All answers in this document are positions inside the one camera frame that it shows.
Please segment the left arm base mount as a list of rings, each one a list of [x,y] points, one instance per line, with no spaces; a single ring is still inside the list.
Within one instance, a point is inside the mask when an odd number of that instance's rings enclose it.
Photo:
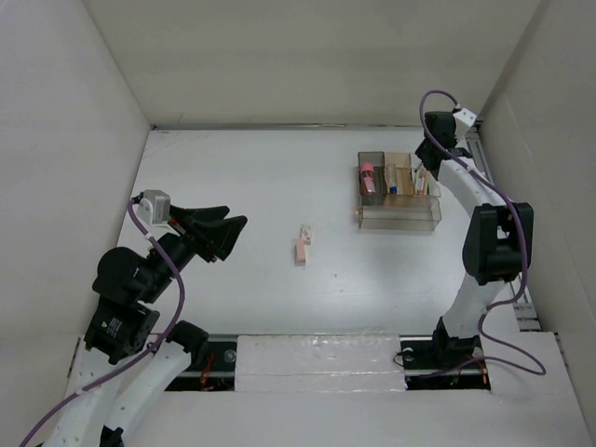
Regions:
[[[234,391],[237,365],[237,335],[212,334],[201,363],[192,364],[166,387],[169,392]]]

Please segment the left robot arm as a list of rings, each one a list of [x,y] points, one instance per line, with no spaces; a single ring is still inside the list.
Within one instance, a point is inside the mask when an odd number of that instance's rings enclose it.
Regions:
[[[208,333],[181,318],[182,271],[195,257],[225,260],[248,219],[230,216],[226,206],[168,205],[156,217],[142,217],[148,203],[137,196],[127,205],[151,245],[148,254],[116,247],[102,256],[92,285],[99,301],[83,337],[74,389],[36,423],[23,445],[55,418],[46,446],[123,446],[179,373],[210,364]]]

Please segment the clear glue bottle blue cap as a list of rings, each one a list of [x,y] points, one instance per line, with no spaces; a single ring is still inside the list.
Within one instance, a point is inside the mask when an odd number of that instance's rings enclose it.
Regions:
[[[387,192],[396,196],[399,190],[399,171],[395,164],[388,163],[385,165],[386,188]]]

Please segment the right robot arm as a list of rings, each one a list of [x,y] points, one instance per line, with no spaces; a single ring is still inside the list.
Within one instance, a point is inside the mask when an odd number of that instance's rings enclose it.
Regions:
[[[458,126],[470,127],[470,111],[420,114],[424,139],[415,151],[423,167],[452,192],[470,221],[462,249],[466,274],[453,304],[440,318],[425,359],[432,369],[467,365],[481,338],[497,295],[516,277],[525,277],[531,261],[534,210],[513,202],[478,170],[457,144]]]

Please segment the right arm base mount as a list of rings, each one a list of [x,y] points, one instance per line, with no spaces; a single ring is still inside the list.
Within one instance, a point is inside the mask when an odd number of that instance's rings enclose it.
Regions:
[[[393,361],[403,368],[407,391],[491,389],[481,341],[440,341],[432,335],[401,336]]]

